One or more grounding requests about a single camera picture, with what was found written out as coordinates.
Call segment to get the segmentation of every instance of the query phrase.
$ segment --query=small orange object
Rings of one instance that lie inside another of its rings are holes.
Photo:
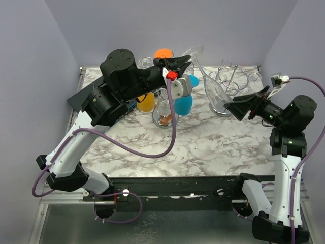
[[[170,79],[171,81],[174,81],[177,78],[177,73],[174,71],[170,71],[168,72],[168,74],[166,75],[167,79]]]
[[[160,117],[160,123],[162,125],[168,125],[170,123],[170,121],[172,120],[172,115],[169,114],[167,117]]]
[[[155,58],[170,58],[173,57],[173,53],[168,48],[159,49],[155,54]]]

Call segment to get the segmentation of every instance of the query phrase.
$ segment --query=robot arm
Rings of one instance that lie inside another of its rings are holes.
[[[173,81],[173,98],[188,96],[190,79],[182,76],[190,64],[190,56],[155,59],[154,66],[142,70],[136,67],[133,54],[126,49],[111,52],[100,66],[104,83],[95,88],[82,104],[78,118],[56,149],[47,156],[39,156],[41,169],[50,166],[47,182],[51,189],[71,192],[84,188],[96,194],[108,193],[112,185],[105,174],[83,168],[80,159],[98,135],[88,131],[76,133],[80,128],[106,132],[128,112],[126,103]]]
[[[275,75],[274,90],[288,83],[287,76]],[[294,223],[297,243],[304,243],[309,238],[308,231],[302,230],[300,215],[300,182],[302,167],[296,178],[294,170],[306,155],[307,143],[302,132],[314,118],[316,103],[308,96],[299,95],[282,109],[270,101],[272,92],[269,87],[255,94],[239,96],[225,104],[225,107],[238,119],[242,120],[250,111],[248,119],[255,116],[273,125],[270,145],[274,157],[275,182],[272,205],[267,200],[262,184],[255,179],[243,180],[242,193],[249,200],[255,215],[252,225],[256,239],[274,243],[289,243],[291,240],[291,221]],[[292,194],[291,184],[295,180],[295,190]]]

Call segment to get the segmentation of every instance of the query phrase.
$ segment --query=lavender wall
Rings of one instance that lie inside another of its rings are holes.
[[[79,67],[42,0],[0,0],[0,242],[28,243],[35,159],[63,137]]]
[[[136,59],[202,44],[202,64],[261,65],[297,0],[45,0],[80,66],[116,48]]]
[[[292,76],[306,76],[315,79],[325,87],[325,9],[324,0],[299,0],[290,18],[268,53],[261,73],[265,84],[270,75],[282,72]],[[293,80],[284,91],[274,96],[273,101],[286,106],[296,95],[304,94],[317,102],[315,119],[306,129],[309,148],[315,143],[325,123],[325,98],[310,83]],[[325,139],[310,157],[303,171],[314,216],[319,230],[325,229]]]

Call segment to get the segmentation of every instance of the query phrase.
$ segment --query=marble countertop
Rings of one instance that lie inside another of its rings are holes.
[[[256,66],[240,67],[258,72]],[[205,67],[207,73],[218,67]],[[101,76],[99,68],[87,68],[83,87]],[[198,70],[195,75],[202,77]],[[245,76],[235,74],[238,82]],[[251,82],[253,91],[263,88],[262,82]],[[176,142],[172,151],[159,159],[133,155],[102,138],[98,138],[82,157],[81,162],[97,173],[110,177],[158,176],[220,176],[242,172],[257,175],[274,174],[269,136],[271,129],[261,120],[237,121],[233,116],[221,118],[209,109],[203,81],[192,92],[193,106],[188,116],[180,116]],[[106,135],[124,145],[147,154],[166,150],[171,140],[171,129],[154,125],[151,112],[135,109],[111,127]]]

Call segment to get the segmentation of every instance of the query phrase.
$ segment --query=glass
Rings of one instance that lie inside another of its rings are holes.
[[[157,95],[157,106],[152,112],[152,121],[158,127],[169,128],[172,126],[172,115],[169,107],[167,90],[161,88],[158,90]],[[177,123],[179,115],[175,114],[175,116]]]
[[[252,82],[259,82],[262,80],[261,75],[259,73],[255,73],[255,72],[248,74],[248,78]]]
[[[153,66],[153,59],[150,57],[144,57],[138,62],[138,68],[140,69],[147,69],[151,66]]]
[[[232,70],[230,79],[226,73],[228,70]],[[242,79],[239,80],[237,79],[238,77],[245,77],[246,81],[242,81]],[[218,73],[215,79],[225,87],[225,92],[231,98],[252,93],[252,89],[249,86],[250,80],[246,72],[239,68],[238,65],[218,68]]]
[[[197,66],[202,73],[203,76],[203,82],[204,82],[204,90],[205,93],[210,101],[210,109],[211,111],[218,115],[218,116],[231,116],[231,113],[224,108],[224,104],[231,101],[231,98],[226,94],[226,92],[223,90],[221,85],[215,81],[211,76],[209,76],[200,63],[198,62],[198,56],[203,52],[203,46],[197,45],[189,50],[187,50],[183,56],[190,55],[191,61],[195,66]]]
[[[184,75],[194,75],[194,64],[191,63],[186,70],[184,71]]]

